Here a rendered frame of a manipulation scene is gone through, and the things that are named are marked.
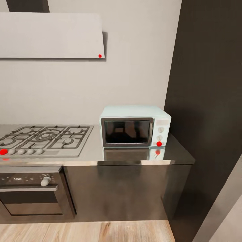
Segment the microwave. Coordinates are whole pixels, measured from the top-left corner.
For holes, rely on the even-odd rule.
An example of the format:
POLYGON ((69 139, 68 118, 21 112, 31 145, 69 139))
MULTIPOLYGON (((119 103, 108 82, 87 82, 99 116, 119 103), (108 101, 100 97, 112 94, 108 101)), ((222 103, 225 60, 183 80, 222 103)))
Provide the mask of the microwave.
POLYGON ((166 146, 171 116, 157 105, 105 105, 100 117, 102 147, 166 146))

